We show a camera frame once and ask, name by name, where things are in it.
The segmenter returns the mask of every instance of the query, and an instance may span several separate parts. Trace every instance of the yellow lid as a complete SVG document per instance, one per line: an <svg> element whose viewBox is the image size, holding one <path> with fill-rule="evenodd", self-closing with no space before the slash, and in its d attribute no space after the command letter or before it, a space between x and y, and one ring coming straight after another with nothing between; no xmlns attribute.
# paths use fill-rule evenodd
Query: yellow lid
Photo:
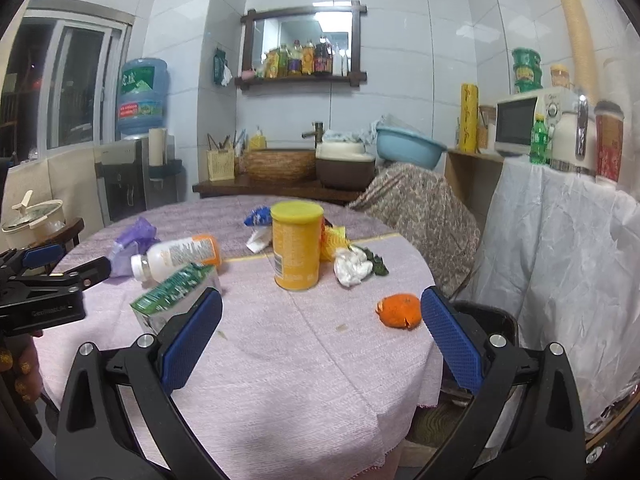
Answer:
<svg viewBox="0 0 640 480"><path fill-rule="evenodd" d="M324 214L318 204L305 200L278 202L271 207L271 217L285 224L307 224Z"/></svg>

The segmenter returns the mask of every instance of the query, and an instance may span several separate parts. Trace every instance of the microwave oven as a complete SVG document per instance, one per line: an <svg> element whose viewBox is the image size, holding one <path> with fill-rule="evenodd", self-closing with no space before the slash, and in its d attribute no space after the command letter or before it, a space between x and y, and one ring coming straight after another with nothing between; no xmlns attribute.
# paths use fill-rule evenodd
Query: microwave oven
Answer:
<svg viewBox="0 0 640 480"><path fill-rule="evenodd" d="M572 111L574 101L575 94L561 86L523 92L498 101L495 150L528 154L536 114L544 115L549 139L552 139L560 116Z"/></svg>

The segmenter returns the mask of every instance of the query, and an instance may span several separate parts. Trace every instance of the white kettle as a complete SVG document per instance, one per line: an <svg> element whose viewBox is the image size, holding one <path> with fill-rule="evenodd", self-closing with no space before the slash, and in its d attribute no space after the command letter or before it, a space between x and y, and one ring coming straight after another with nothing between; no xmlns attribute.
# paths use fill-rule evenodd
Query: white kettle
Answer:
<svg viewBox="0 0 640 480"><path fill-rule="evenodd" d="M589 118L587 96L580 92L572 112L564 112L553 132L551 167L595 176L596 123Z"/></svg>

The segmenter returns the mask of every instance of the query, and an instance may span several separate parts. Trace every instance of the red cup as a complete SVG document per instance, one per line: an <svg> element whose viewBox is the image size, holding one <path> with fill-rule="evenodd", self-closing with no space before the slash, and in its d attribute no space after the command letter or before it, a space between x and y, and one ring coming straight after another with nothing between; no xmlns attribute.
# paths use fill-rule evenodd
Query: red cup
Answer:
<svg viewBox="0 0 640 480"><path fill-rule="evenodd" d="M596 180L615 184L620 176L624 115L610 101L600 101L595 108L598 163Z"/></svg>

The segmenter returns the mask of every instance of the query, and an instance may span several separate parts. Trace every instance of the metal screw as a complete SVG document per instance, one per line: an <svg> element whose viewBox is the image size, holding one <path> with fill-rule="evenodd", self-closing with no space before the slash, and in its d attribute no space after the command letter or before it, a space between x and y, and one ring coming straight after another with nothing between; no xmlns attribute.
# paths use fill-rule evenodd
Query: metal screw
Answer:
<svg viewBox="0 0 640 480"><path fill-rule="evenodd" d="M489 343L491 343L496 348L502 348L503 346L507 345L507 340L500 334L493 334L489 338Z"/></svg>
<svg viewBox="0 0 640 480"><path fill-rule="evenodd" d="M549 345L549 351L553 355L562 355L562 354L564 354L564 348L562 348L562 345L560 343L551 343Z"/></svg>
<svg viewBox="0 0 640 480"><path fill-rule="evenodd" d="M600 446L596 446L595 448L593 448L593 451L591 451L587 455L587 464L593 464L594 462L596 462L596 460L600 458L601 454L602 448Z"/></svg>
<svg viewBox="0 0 640 480"><path fill-rule="evenodd" d="M84 343L79 350L80 355L89 355L93 351L94 346L91 343Z"/></svg>
<svg viewBox="0 0 640 480"><path fill-rule="evenodd" d="M136 343L140 348L149 348L154 343L155 340L156 338L153 337L151 334L143 334L138 338Z"/></svg>

